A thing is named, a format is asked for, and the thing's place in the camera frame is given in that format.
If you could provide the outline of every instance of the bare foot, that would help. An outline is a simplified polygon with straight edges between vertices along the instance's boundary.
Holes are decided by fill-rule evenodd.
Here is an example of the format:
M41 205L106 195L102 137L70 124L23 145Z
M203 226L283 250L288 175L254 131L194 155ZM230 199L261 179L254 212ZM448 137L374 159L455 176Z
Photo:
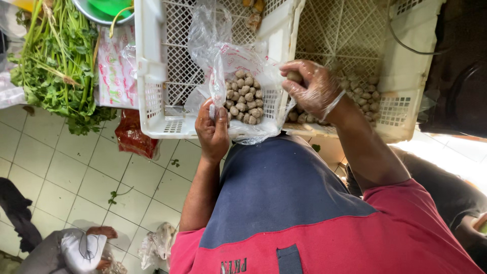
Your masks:
M118 238L117 231L111 226L93 226L88 229L86 235L105 235L107 239Z
M97 270L103 270L107 267L110 266L110 261L106 261L106 260L100 260L100 262L98 263L98 266L96 267Z

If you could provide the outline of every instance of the plastic glove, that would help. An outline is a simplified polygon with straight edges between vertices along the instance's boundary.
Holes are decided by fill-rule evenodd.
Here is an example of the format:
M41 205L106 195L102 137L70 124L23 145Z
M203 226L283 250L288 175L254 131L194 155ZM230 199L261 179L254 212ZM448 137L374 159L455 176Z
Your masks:
M282 82L282 87L308 113L323 122L345 94L335 76L324 66L309 60L294 60L282 67L282 76L297 71L303 77L303 85L291 80Z

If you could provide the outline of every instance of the hand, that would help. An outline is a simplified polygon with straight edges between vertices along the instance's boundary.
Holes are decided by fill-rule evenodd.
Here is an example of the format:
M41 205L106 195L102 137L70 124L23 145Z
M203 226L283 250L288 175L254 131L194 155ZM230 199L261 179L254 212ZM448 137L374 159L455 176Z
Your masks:
M336 104L333 103L342 91L337 78L327 68L309 60L299 59L287 62L280 67L280 70L284 77L289 71L297 71L302 75L304 87L291 80L283 81L282 87L305 111L320 121L327 118L328 122L334 122L334 113L331 111ZM347 99L344 96L340 101L347 101Z
M220 164L228 151L229 138L226 108L217 110L216 122L210 118L209 109L213 100L206 100L200 108L194 127L201 143L201 158L211 164Z

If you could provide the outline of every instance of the white plastic crate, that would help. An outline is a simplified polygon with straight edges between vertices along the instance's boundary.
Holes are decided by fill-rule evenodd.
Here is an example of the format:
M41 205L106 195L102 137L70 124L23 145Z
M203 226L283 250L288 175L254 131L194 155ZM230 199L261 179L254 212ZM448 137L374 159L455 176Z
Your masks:
M195 117L167 120L169 106L182 106L195 86L204 82L203 71L187 51L187 35L195 0L135 0L137 91L142 132L151 138L197 138ZM266 40L269 57L284 62L294 56L302 5L300 0L269 0L257 34L245 27L251 9L241 0L221 0L232 14L232 43L243 45ZM264 93L264 119L283 117L283 91Z
M414 54L395 42L386 29L382 0L269 0L257 35L244 26L249 8L241 0L221 0L232 14L233 43L269 42L276 61L310 59L329 65L339 60L343 71L362 64L363 80L380 73L383 99L376 130L386 142L412 138L431 56ZM433 51L437 14L444 0L399 0L390 7L396 35L419 51ZM203 83L203 71L187 51L187 34L195 0L135 0L138 93L142 131L152 138L196 138L194 117L167 121L165 105L183 105ZM307 53L309 41L315 53ZM286 102L286 93L276 103ZM337 137L331 126L285 124L291 135Z
M444 2L399 0L387 11L387 1L380 0L306 0L295 57L324 65L337 59L343 64L342 72L364 65L367 71L362 81L379 73L381 119L375 130L387 143L411 140L432 56L418 55L399 45L387 28L387 12L403 43L432 52L437 15ZM320 45L316 53L305 51L310 42ZM333 126L286 123L283 130L290 135L337 137Z

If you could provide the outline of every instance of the red shirt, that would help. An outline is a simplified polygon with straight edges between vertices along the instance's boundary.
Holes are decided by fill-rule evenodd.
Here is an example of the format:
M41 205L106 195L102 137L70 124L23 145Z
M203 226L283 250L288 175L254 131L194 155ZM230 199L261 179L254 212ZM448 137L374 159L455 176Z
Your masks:
M198 247L204 228L181 232L171 250L171 274L216 274L222 265L227 274L279 273L276 249L294 244L303 273L483 274L413 179L367 190L364 201L378 212L258 233L213 249Z

